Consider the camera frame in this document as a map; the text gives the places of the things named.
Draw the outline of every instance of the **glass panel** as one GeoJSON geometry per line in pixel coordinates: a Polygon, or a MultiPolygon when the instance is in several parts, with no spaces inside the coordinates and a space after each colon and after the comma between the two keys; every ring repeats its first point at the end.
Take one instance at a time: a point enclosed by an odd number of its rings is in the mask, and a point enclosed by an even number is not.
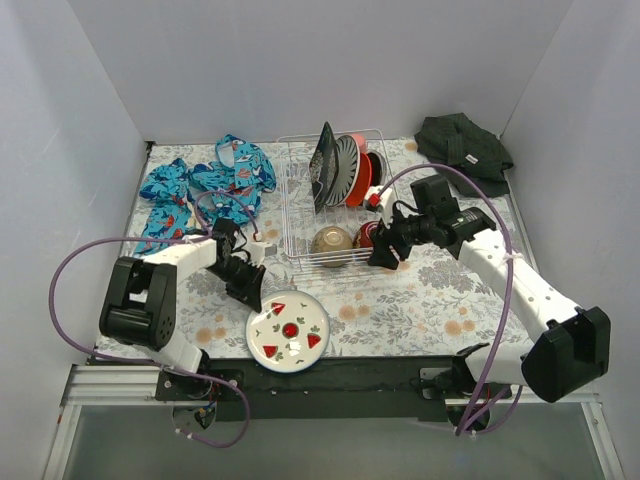
{"type": "MultiPolygon", "coordinates": [[[[476,439],[412,419],[255,420],[220,451],[172,425],[169,407],[84,407],[65,478],[604,478],[580,404],[521,405],[476,439]]],[[[236,428],[214,423],[207,434],[228,439],[236,428]]]]}

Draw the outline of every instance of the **white plate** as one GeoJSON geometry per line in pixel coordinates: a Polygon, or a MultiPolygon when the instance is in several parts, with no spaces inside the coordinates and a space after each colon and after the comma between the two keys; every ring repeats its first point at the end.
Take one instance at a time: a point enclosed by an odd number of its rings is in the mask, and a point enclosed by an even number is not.
{"type": "Polygon", "coordinates": [[[329,344],[329,315],[308,293],[285,290],[262,300],[262,313],[251,312],[247,344],[265,368],[293,373],[309,368],[329,344]]]}
{"type": "Polygon", "coordinates": [[[327,207],[335,207],[343,203],[353,191],[360,170],[360,149],[351,135],[344,135],[336,140],[338,151],[338,178],[327,197],[327,207]]]}

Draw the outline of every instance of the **dish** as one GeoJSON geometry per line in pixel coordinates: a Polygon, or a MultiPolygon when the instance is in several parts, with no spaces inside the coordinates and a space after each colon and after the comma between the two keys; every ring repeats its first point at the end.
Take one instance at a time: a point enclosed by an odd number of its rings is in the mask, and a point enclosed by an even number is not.
{"type": "Polygon", "coordinates": [[[387,176],[387,162],[384,157],[373,150],[367,152],[371,160],[371,186],[382,185],[387,176]]]}
{"type": "Polygon", "coordinates": [[[359,133],[352,133],[351,137],[356,141],[356,143],[358,144],[358,148],[360,149],[361,152],[368,153],[367,141],[362,135],[360,135],[359,133]]]}
{"type": "Polygon", "coordinates": [[[325,227],[313,237],[311,253],[324,254],[318,255],[323,260],[324,267],[341,267],[350,260],[344,251],[351,250],[352,245],[351,236],[342,228],[325,227]],[[332,257],[336,257],[336,260],[327,261],[332,257]]]}
{"type": "Polygon", "coordinates": [[[262,300],[262,313],[247,320],[247,345],[253,358],[278,373],[309,368],[329,343],[329,315],[320,302],[297,290],[274,292],[262,300]]]}
{"type": "Polygon", "coordinates": [[[366,153],[360,153],[360,170],[351,194],[347,197],[347,207],[357,207],[364,200],[371,186],[371,160],[366,153]]]}
{"type": "Polygon", "coordinates": [[[360,149],[351,135],[345,135],[336,141],[336,151],[339,171],[335,184],[327,196],[328,207],[335,207],[344,202],[353,190],[360,170],[360,149]]]}
{"type": "Polygon", "coordinates": [[[311,191],[316,213],[322,210],[338,176],[338,152],[331,125],[325,122],[316,150],[309,162],[311,191]]]}
{"type": "Polygon", "coordinates": [[[371,241],[371,235],[378,228],[378,222],[367,222],[363,226],[360,227],[358,233],[356,233],[355,238],[353,239],[353,248],[370,248],[373,247],[373,242],[371,241]]]}

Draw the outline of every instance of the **fabric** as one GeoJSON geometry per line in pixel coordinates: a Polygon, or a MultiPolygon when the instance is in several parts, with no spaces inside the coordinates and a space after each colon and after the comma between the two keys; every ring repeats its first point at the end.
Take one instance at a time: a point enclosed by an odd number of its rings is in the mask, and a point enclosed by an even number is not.
{"type": "MultiPolygon", "coordinates": [[[[227,135],[216,143],[216,155],[221,146],[228,144],[231,144],[233,149],[235,188],[262,185],[265,191],[273,192],[276,189],[276,174],[273,165],[260,147],[233,135],[227,135]]],[[[215,163],[225,169],[228,168],[220,160],[215,163]]]]}
{"type": "MultiPolygon", "coordinates": [[[[233,135],[216,144],[216,152],[232,152],[232,158],[213,159],[209,164],[196,164],[192,169],[181,158],[170,165],[153,169],[140,188],[140,196],[154,203],[143,236],[152,238],[182,238],[197,230],[193,211],[195,197],[208,190],[223,190],[238,197],[254,215],[262,202],[262,191],[276,188],[276,175],[271,162],[256,145],[233,135]]],[[[228,218],[238,225],[249,222],[249,216],[233,199],[213,194],[199,203],[205,220],[228,218]]],[[[135,253],[147,255],[159,252],[168,245],[140,243],[135,253]]]]}
{"type": "MultiPolygon", "coordinates": [[[[509,193],[503,171],[513,166],[511,156],[495,135],[480,128],[464,113],[425,118],[415,139],[420,154],[433,163],[449,165],[464,173],[486,195],[509,193]]],[[[443,175],[462,195],[478,196],[458,176],[448,172],[443,175]]]]}
{"type": "MultiPolygon", "coordinates": [[[[277,157],[283,144],[259,145],[273,162],[276,172],[286,168],[285,159],[277,157]]],[[[289,147],[301,158],[311,158],[316,142],[290,143],[289,147]]],[[[388,159],[391,171],[396,173],[424,161],[424,157],[414,151],[413,138],[385,140],[384,146],[380,141],[369,140],[368,148],[382,153],[388,159]]],[[[155,145],[146,172],[170,163],[176,157],[184,158],[187,165],[193,167],[203,163],[202,159],[211,155],[212,150],[209,145],[155,145]]],[[[426,174],[425,170],[416,170],[401,177],[395,183],[398,199],[413,204],[410,185],[426,174]]],[[[309,180],[304,181],[301,176],[292,173],[288,180],[291,207],[312,212],[309,180]]],[[[514,248],[522,251],[518,223],[507,198],[496,198],[493,204],[513,234],[514,248]]],[[[461,198],[460,206],[487,210],[484,202],[475,198],[461,198]]],[[[149,207],[149,202],[138,197],[127,231],[129,235],[140,235],[149,216],[149,207]]],[[[375,220],[376,214],[358,212],[357,217],[349,215],[342,220],[347,222],[344,226],[353,227],[349,228],[350,233],[360,226],[358,222],[375,220]]],[[[262,195],[258,227],[266,241],[277,244],[279,251],[264,260],[267,273],[262,282],[262,295],[287,289],[299,289],[313,295],[331,317],[326,356],[451,355],[469,345],[491,341],[495,335],[502,300],[446,250],[433,245],[414,247],[411,256],[396,271],[356,262],[338,269],[314,269],[310,275],[300,270],[297,261],[290,261],[284,255],[288,247],[283,242],[287,241],[288,232],[301,232],[304,237],[296,236],[295,241],[306,245],[302,243],[304,239],[310,241],[317,230],[335,224],[336,217],[327,215],[324,219],[318,216],[319,223],[311,229],[309,218],[297,216],[292,221],[285,230],[282,199],[279,195],[262,195]]],[[[125,244],[123,248],[122,255],[128,255],[133,245],[125,244]]],[[[189,342],[212,358],[251,359],[244,328],[250,309],[229,298],[224,282],[200,270],[178,286],[176,302],[176,328],[189,342]]],[[[503,342],[531,347],[527,331],[512,312],[503,342]]],[[[97,344],[101,353],[126,357],[143,355],[102,336],[97,344]]]]}
{"type": "MultiPolygon", "coordinates": [[[[149,173],[140,187],[140,196],[154,203],[142,232],[143,237],[182,238],[191,218],[188,206],[188,167],[181,158],[162,165],[149,173]]],[[[135,253],[148,255],[167,245],[139,243],[135,253]]]]}

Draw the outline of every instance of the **cable tie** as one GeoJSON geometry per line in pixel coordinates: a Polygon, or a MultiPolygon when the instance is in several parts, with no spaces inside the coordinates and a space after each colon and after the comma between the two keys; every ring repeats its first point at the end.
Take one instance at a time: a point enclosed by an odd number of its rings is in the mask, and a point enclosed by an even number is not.
{"type": "Polygon", "coordinates": [[[513,260],[513,262],[515,263],[515,261],[518,259],[524,260],[524,255],[520,252],[505,253],[504,256],[502,257],[502,262],[500,263],[500,265],[504,265],[509,260],[513,260]]]}

